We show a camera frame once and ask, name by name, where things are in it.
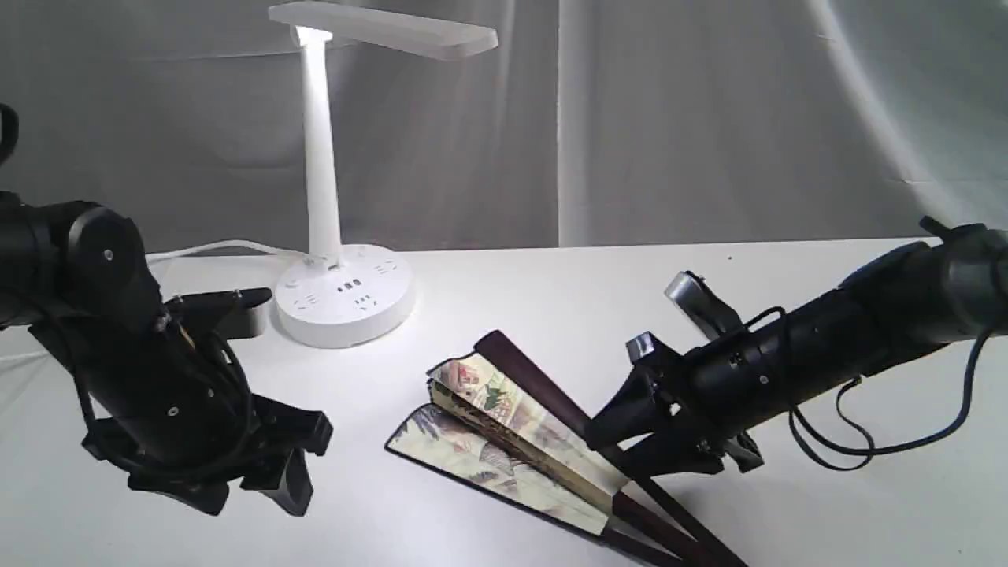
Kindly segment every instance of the gray backdrop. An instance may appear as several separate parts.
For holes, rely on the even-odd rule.
[[[0,188],[91,199],[148,248],[306,243],[279,0],[8,0]],[[399,249],[1008,226],[996,0],[374,0],[498,29],[431,62],[329,51],[348,240]]]

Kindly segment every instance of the fabric backdrop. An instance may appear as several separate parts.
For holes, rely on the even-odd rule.
[[[303,248],[279,0],[7,0],[0,189],[90,199],[148,248]],[[1000,0],[372,0],[498,29],[433,62],[334,41],[348,241],[399,249],[1008,227]]]

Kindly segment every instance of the white desk lamp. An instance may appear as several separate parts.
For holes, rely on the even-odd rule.
[[[371,244],[344,245],[333,158],[326,41],[339,35],[437,60],[460,60],[497,46],[489,27],[330,4],[293,2],[269,8],[269,19],[293,26],[301,50],[308,255],[276,286],[280,322],[294,339],[342,348],[379,337],[413,308],[409,265]]]

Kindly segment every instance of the lamp stem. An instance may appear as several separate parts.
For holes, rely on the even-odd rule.
[[[343,263],[340,206],[333,156],[333,127],[329,115],[329,81],[326,76],[326,41],[301,45],[304,97],[304,173],[307,184],[308,253],[328,264]]]

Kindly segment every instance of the black cable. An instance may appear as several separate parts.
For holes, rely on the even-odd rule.
[[[788,427],[791,430],[791,435],[792,437],[794,437],[794,441],[798,444],[798,447],[802,450],[802,452],[804,452],[805,455],[807,455],[810,459],[812,459],[816,464],[820,464],[831,470],[838,470],[838,471],[857,470],[859,468],[864,467],[869,462],[871,462],[872,458],[874,457],[880,455],[891,455],[893,453],[901,453],[904,451],[917,449],[925,445],[934,443],[936,441],[940,441],[941,439],[949,437],[957,430],[959,430],[959,428],[961,428],[963,424],[966,423],[966,420],[970,415],[970,407],[973,402],[974,374],[976,373],[977,362],[980,359],[980,352],[983,350],[984,344],[987,343],[987,340],[994,334],[993,329],[985,330],[977,337],[977,340],[973,343],[973,348],[970,351],[970,357],[967,361],[966,372],[963,378],[963,403],[960,408],[959,415],[956,417],[953,423],[950,424],[948,427],[926,437],[922,437],[914,441],[908,441],[906,443],[890,445],[888,447],[876,447],[875,440],[874,438],[872,438],[868,430],[860,426],[859,424],[855,423],[853,420],[849,419],[844,414],[840,406],[841,400],[843,399],[844,394],[846,394],[855,386],[860,385],[862,378],[861,376],[858,376],[855,379],[848,382],[847,384],[845,384],[837,393],[837,400],[835,406],[837,408],[837,414],[840,416],[840,418],[844,420],[848,425],[850,425],[858,432],[860,432],[865,437],[865,440],[868,442],[867,449],[856,449],[853,447],[845,447],[843,445],[838,445],[837,443],[834,443],[829,439],[827,439],[823,434],[816,431],[811,426],[811,424],[808,423],[808,420],[805,419],[804,415],[801,413],[801,410],[798,409],[797,404],[795,404],[793,399],[791,399],[790,392],[787,389],[787,379],[788,379],[787,365],[790,360],[790,331],[788,328],[787,312],[785,312],[784,309],[781,307],[773,307],[767,309],[766,311],[764,311],[763,313],[759,314],[754,319],[752,319],[749,323],[746,323],[746,328],[752,327],[753,325],[755,325],[756,323],[758,323],[759,321],[761,321],[762,319],[766,318],[771,314],[776,314],[780,318],[781,333],[778,341],[780,348],[781,363],[778,371],[780,373],[780,377],[784,381],[784,396],[785,396],[784,399],[788,405]],[[794,424],[795,418],[802,425],[802,427],[804,427],[804,429],[808,432],[808,434],[811,435],[811,437],[815,439],[815,441],[822,443],[824,446],[844,455],[865,457],[865,459],[862,462],[858,463],[857,465],[853,465],[850,467],[841,467],[827,462],[821,456],[818,456],[808,445],[808,443],[801,437],[797,427]]]
[[[19,301],[29,305],[32,309],[37,311],[45,323],[52,328],[52,331],[66,354],[65,359],[67,361],[67,371],[74,380],[74,387],[77,390],[78,403],[81,406],[81,414],[84,417],[85,427],[102,456],[110,463],[130,474],[138,474],[141,476],[168,481],[184,481],[193,480],[198,477],[205,477],[236,464],[236,457],[238,457],[245,449],[245,445],[248,443],[248,439],[251,436],[252,422],[255,412],[252,403],[252,391],[248,386],[248,379],[245,375],[245,370],[242,368],[241,362],[238,361],[238,357],[231,349],[231,346],[228,345],[227,341],[222,339],[219,335],[211,333],[209,336],[211,336],[213,340],[218,343],[218,347],[229,358],[230,364],[224,364],[226,367],[225,371],[234,372],[233,377],[237,383],[242,384],[240,391],[242,393],[242,410],[245,417],[245,424],[242,428],[242,432],[235,444],[226,454],[207,464],[184,468],[160,467],[154,465],[153,463],[139,462],[122,455],[113,449],[105,437],[101,434],[98,427],[98,419],[95,416],[95,408],[91,403],[91,394],[89,393],[88,385],[84,375],[79,371],[77,361],[74,358],[74,351],[71,348],[70,340],[67,338],[66,329],[62,327],[59,320],[56,319],[48,309],[20,290],[15,288],[0,287],[0,292],[10,294],[16,297]]]

